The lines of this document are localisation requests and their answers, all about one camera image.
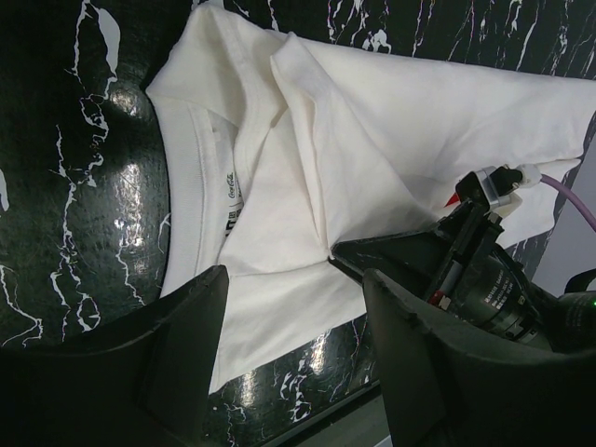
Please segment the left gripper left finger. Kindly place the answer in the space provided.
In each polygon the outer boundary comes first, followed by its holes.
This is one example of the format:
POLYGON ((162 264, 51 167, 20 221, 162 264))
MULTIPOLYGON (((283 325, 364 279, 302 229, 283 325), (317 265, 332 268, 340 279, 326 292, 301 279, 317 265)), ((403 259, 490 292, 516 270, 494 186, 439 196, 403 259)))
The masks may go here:
POLYGON ((215 265, 59 345, 1 352, 5 446, 198 446, 229 279, 215 265))

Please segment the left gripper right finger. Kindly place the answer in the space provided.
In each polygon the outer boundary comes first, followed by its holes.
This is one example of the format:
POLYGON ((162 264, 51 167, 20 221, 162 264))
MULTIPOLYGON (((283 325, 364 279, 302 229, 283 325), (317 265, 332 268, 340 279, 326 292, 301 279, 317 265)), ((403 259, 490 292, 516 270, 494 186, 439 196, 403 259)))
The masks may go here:
POLYGON ((363 293, 394 445, 594 445, 593 352, 506 341, 378 270, 363 293))

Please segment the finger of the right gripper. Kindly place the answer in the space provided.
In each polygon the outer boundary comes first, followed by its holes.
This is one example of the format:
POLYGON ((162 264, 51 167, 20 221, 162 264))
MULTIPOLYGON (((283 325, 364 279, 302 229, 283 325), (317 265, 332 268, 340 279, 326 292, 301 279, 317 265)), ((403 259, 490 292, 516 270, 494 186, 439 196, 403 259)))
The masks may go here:
POLYGON ((459 280, 455 239, 454 226, 438 221, 419 231, 340 242, 332 247, 329 263, 359 284, 373 269, 418 298, 437 291, 449 295, 459 280))

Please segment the white printed t-shirt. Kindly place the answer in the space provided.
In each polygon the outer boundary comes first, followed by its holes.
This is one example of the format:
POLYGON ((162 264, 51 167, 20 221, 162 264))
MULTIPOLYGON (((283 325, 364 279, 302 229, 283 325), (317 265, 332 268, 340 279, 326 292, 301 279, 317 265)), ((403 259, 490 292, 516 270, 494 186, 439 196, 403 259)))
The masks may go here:
POLYGON ((169 173, 162 291, 229 276, 211 391, 364 313, 336 243, 435 222, 476 169, 561 179, 595 113, 591 80, 324 44, 211 4, 146 93, 169 173))

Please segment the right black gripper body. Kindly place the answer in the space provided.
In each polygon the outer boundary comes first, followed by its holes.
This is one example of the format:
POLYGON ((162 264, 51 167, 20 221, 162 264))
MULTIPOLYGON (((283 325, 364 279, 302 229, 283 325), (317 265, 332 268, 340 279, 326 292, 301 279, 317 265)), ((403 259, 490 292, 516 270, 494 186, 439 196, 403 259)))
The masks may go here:
POLYGON ((511 342, 550 347, 528 279, 496 243, 503 217, 521 204, 516 190, 529 182, 520 167, 489 167, 457 183, 450 213, 433 228, 447 248, 422 300, 511 342))

